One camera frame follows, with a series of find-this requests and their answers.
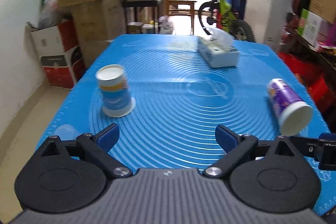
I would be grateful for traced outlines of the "blue silicone baking mat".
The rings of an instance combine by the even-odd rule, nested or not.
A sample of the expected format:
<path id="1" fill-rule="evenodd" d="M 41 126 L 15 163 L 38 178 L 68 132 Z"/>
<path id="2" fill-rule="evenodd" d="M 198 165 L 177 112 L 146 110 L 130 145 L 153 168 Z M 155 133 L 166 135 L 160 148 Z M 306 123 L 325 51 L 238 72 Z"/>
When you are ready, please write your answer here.
<path id="1" fill-rule="evenodd" d="M 238 64 L 211 69 L 193 36 L 120 36 L 68 94 L 45 136 L 62 125 L 98 132 L 112 123 L 101 109 L 95 74 L 118 63 L 126 70 L 136 106 L 115 120 L 121 136 L 111 153 L 131 169 L 203 169 L 222 155 L 215 141 L 218 124 L 273 139 L 278 128 L 266 94 L 271 79 L 283 79 L 306 103 L 314 102 L 269 47 L 239 41 L 234 46 L 240 52 Z"/>

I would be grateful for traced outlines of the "green black bicycle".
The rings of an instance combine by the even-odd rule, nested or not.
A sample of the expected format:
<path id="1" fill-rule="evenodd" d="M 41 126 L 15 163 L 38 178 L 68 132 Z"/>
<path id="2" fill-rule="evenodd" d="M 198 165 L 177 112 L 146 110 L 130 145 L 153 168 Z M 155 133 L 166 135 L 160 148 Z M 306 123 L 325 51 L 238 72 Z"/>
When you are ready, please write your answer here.
<path id="1" fill-rule="evenodd" d="M 216 27 L 232 35 L 236 40 L 255 42 L 252 27 L 239 18 L 233 4 L 237 0 L 210 0 L 201 4 L 198 10 L 199 23 L 206 35 Z"/>

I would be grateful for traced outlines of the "red shopping bag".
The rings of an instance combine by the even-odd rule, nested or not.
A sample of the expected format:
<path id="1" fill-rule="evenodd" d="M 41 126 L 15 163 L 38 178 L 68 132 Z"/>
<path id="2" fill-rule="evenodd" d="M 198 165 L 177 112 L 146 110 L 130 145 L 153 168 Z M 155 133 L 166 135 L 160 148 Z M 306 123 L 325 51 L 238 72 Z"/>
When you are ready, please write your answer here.
<path id="1" fill-rule="evenodd" d="M 321 113 L 335 107 L 335 93 L 327 86 L 322 67 L 299 59 L 290 53 L 279 52 L 278 57 L 303 84 Z"/>

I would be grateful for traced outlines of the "dark wooden shelf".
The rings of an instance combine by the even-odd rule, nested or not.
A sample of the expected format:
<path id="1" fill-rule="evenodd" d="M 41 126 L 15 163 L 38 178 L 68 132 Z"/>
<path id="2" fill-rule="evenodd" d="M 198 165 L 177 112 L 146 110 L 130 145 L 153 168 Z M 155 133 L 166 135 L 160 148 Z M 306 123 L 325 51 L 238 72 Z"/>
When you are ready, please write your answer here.
<path id="1" fill-rule="evenodd" d="M 322 67 L 323 78 L 327 87 L 335 95 L 335 57 L 315 51 L 311 45 L 297 33 L 293 28 L 287 28 L 290 36 L 294 39 L 290 46 L 289 53 L 298 56 L 300 59 L 309 61 Z"/>

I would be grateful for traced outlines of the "wooden chair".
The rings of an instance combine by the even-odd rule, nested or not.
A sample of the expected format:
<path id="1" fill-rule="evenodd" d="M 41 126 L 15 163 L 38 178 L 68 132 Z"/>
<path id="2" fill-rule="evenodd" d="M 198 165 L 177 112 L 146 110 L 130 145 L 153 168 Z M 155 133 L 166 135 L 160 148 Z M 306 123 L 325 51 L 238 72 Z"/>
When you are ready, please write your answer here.
<path id="1" fill-rule="evenodd" d="M 196 9 L 195 0 L 161 0 L 162 13 L 166 16 L 187 16 L 190 19 L 190 34 L 194 35 Z"/>

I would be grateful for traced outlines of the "clear plastic cup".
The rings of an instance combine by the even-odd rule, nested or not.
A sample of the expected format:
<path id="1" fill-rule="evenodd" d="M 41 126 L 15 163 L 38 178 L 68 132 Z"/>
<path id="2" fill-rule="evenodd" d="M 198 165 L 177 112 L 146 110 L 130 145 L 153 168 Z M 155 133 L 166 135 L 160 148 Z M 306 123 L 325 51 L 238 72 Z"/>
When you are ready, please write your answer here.
<path id="1" fill-rule="evenodd" d="M 64 124 L 59 126 L 55 131 L 54 135 L 60 137 L 62 141 L 64 140 L 75 140 L 79 135 L 79 132 L 70 124 Z"/>

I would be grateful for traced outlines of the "white chest freezer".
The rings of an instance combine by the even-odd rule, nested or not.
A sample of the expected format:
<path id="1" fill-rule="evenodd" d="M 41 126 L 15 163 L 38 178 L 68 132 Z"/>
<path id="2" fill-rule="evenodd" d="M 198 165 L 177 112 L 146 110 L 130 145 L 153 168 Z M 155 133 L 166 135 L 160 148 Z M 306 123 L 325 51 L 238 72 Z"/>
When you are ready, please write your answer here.
<path id="1" fill-rule="evenodd" d="M 278 50 L 287 14 L 293 0 L 246 0 L 244 20 L 251 26 L 255 41 Z"/>

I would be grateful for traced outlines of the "green white product box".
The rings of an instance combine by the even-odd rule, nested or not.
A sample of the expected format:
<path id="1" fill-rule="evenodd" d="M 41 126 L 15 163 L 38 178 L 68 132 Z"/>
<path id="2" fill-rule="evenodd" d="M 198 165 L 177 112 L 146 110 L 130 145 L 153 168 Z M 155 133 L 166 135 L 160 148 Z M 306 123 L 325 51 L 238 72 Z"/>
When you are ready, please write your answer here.
<path id="1" fill-rule="evenodd" d="M 303 9 L 297 27 L 297 33 L 311 46 L 318 46 L 319 42 L 324 43 L 332 29 L 332 24 L 322 17 Z"/>

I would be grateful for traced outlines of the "white tissue box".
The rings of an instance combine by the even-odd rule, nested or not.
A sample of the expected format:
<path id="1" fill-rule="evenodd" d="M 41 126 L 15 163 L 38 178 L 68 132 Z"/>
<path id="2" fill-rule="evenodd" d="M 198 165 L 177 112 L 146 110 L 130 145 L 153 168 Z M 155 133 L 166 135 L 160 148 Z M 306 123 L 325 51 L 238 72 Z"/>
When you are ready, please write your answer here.
<path id="1" fill-rule="evenodd" d="M 235 67 L 239 51 L 233 46 L 234 37 L 228 32 L 210 27 L 208 39 L 199 38 L 198 51 L 211 68 Z"/>

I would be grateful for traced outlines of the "blue yellow paper cup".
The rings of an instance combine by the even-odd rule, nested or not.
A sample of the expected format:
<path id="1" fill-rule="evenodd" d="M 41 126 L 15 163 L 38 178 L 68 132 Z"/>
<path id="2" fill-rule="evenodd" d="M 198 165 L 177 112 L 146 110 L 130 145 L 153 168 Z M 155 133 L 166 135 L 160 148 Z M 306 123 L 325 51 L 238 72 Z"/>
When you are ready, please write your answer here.
<path id="1" fill-rule="evenodd" d="M 131 113 L 136 105 L 127 82 L 124 67 L 111 64 L 96 72 L 96 80 L 102 94 L 102 110 L 112 118 Z"/>

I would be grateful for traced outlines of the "white red cardboard box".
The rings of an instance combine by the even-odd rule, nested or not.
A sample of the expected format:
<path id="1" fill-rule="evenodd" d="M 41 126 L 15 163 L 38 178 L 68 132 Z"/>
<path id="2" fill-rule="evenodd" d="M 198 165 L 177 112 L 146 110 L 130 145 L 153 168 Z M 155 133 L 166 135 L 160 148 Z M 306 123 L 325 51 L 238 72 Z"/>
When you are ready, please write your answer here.
<path id="1" fill-rule="evenodd" d="M 26 26 L 49 83 L 71 90 L 86 71 L 74 21 L 65 20 L 57 26 L 42 30 L 29 22 Z"/>

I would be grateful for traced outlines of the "purple paper cup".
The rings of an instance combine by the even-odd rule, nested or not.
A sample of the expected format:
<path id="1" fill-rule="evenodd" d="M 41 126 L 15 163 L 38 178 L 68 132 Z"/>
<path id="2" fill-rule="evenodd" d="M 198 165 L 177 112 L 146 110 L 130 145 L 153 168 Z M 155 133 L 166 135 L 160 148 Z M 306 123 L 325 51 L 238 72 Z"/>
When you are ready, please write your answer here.
<path id="1" fill-rule="evenodd" d="M 283 79 L 270 80 L 266 89 L 280 134 L 285 136 L 299 134 L 310 123 L 313 108 Z"/>

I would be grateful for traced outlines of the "lower cardboard box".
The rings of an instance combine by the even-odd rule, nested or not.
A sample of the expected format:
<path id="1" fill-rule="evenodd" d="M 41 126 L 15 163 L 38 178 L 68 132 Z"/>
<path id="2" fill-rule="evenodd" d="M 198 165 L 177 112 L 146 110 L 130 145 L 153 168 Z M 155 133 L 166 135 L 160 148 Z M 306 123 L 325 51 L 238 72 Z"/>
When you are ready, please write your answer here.
<path id="1" fill-rule="evenodd" d="M 125 33 L 121 1 L 97 0 L 71 7 L 77 38 L 87 68 L 112 40 Z"/>

